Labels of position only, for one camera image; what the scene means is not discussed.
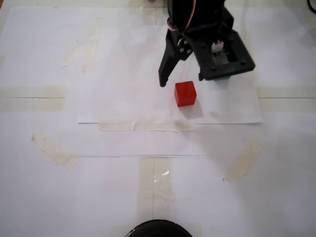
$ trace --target blue component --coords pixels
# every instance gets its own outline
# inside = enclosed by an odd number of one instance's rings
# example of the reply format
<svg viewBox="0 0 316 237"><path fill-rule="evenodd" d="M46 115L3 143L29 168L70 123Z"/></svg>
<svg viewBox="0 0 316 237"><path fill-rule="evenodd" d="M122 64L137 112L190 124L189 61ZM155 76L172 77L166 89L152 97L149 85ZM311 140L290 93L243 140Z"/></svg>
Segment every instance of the blue component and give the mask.
<svg viewBox="0 0 316 237"><path fill-rule="evenodd" d="M226 79L229 79L229 78L231 78L231 76L225 77L225 78L221 78L221 80L226 80Z"/></svg>

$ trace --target white paper sheet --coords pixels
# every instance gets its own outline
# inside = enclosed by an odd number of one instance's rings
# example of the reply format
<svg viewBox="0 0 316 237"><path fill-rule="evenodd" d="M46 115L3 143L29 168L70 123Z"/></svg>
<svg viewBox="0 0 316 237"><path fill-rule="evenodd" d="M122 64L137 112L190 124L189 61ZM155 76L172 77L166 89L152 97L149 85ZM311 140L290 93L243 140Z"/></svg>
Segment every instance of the white paper sheet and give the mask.
<svg viewBox="0 0 316 237"><path fill-rule="evenodd" d="M262 122L249 74L230 80L198 81L192 55L179 62L165 88L158 68L165 49L166 27L105 27L102 18L95 70L86 73L79 123L108 119L187 119L191 123ZM193 80L196 103L178 108L176 82Z"/></svg>

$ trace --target tape strip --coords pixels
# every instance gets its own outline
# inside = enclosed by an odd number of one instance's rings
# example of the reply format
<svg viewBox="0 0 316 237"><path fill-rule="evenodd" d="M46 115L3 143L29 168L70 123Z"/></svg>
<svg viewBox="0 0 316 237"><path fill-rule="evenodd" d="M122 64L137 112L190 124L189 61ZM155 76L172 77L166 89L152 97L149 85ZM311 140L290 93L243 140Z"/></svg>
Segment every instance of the tape strip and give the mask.
<svg viewBox="0 0 316 237"><path fill-rule="evenodd" d="M72 53L69 55L69 57L62 60L62 63L60 66L66 67L69 64L72 64L73 62L77 61L78 59L83 58L84 50L85 50L85 47L76 42L75 45L73 46Z"/></svg>
<svg viewBox="0 0 316 237"><path fill-rule="evenodd" d="M0 70L2 69L4 63L4 55L0 55Z"/></svg>
<svg viewBox="0 0 316 237"><path fill-rule="evenodd" d="M140 190L137 203L137 223L134 227L152 220L154 216L154 165L155 158L140 158Z"/></svg>
<svg viewBox="0 0 316 237"><path fill-rule="evenodd" d="M156 9L157 8L130 8L129 15L141 16L143 26L156 25Z"/></svg>
<svg viewBox="0 0 316 237"><path fill-rule="evenodd" d="M315 87L257 87L258 98L316 98Z"/></svg>
<svg viewBox="0 0 316 237"><path fill-rule="evenodd" d="M130 0L130 8L167 7L167 0Z"/></svg>
<svg viewBox="0 0 316 237"><path fill-rule="evenodd" d="M90 71L94 69L95 57L98 47L99 30L101 18L96 17L91 22L90 36L84 50L83 71Z"/></svg>
<svg viewBox="0 0 316 237"><path fill-rule="evenodd" d="M263 112L316 113L313 98L259 99L259 105Z"/></svg>
<svg viewBox="0 0 316 237"><path fill-rule="evenodd" d="M154 220L171 220L171 161L154 158Z"/></svg>
<svg viewBox="0 0 316 237"><path fill-rule="evenodd" d="M46 87L0 87L0 98L65 98L66 88Z"/></svg>
<svg viewBox="0 0 316 237"><path fill-rule="evenodd" d="M99 123L99 129L105 131L192 131L194 127L187 121L167 120L109 120Z"/></svg>
<svg viewBox="0 0 316 237"><path fill-rule="evenodd" d="M250 141L229 167L226 173L226 180L232 182L240 181L251 168L254 159L260 154L263 145L264 143L261 141Z"/></svg>
<svg viewBox="0 0 316 237"><path fill-rule="evenodd" d="M62 149L52 138L43 132L36 132L32 135L32 141L34 141L43 152L55 160L57 164L65 166L69 172L73 171L77 160L71 153Z"/></svg>
<svg viewBox="0 0 316 237"><path fill-rule="evenodd" d="M0 112L44 112L62 111L63 98L0 98Z"/></svg>

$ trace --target clear tape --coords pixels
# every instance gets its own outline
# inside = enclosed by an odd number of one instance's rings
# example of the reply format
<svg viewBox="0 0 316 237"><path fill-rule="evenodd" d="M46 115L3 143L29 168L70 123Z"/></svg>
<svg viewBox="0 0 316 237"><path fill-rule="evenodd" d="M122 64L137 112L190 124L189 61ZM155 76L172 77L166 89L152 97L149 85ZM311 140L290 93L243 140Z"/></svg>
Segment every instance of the clear tape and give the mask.
<svg viewBox="0 0 316 237"><path fill-rule="evenodd" d="M194 127L179 119L140 119L109 120L99 123L99 129L105 131L192 131Z"/></svg>

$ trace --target white table surface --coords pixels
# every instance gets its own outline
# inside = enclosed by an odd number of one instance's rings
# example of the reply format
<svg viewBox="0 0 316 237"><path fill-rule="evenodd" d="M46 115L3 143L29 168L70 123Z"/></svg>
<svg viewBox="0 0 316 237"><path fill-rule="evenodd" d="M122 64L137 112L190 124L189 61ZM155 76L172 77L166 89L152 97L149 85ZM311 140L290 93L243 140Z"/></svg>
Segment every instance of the white table surface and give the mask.
<svg viewBox="0 0 316 237"><path fill-rule="evenodd" d="M7 0L0 23L3 28L9 10L17 6L162 6L158 0L143 3ZM245 5L232 0L227 6L234 10ZM249 1L248 7L294 9L293 19L296 12L306 16L295 21L302 24L298 29L316 21L305 1ZM310 30L308 43L314 50L315 28ZM272 97L259 99L262 124L200 125L193 137L170 133L176 142L186 142L188 151L174 149L161 133L148 132L155 145L142 148L143 156L133 156L134 149L141 147L127 134L125 141L113 135L113 144L131 145L122 147L122 156L109 157L119 151L104 144L105 133L95 124L73 123L78 106L72 96L78 84L73 80L67 83L64 111L0 113L0 236L119 237L153 218L175 221L194 236L314 236L316 99L313 90L302 90L312 87L306 82L284 82L283 88L275 86L271 92L273 86L262 80L258 86L269 87L265 95ZM35 131L45 131L77 156L71 174L34 145ZM231 162L252 139L264 141L265 146L248 174L239 182L223 180ZM177 156L150 158L161 154ZM162 176L166 168L169 174ZM140 202L144 194L147 199Z"/></svg>

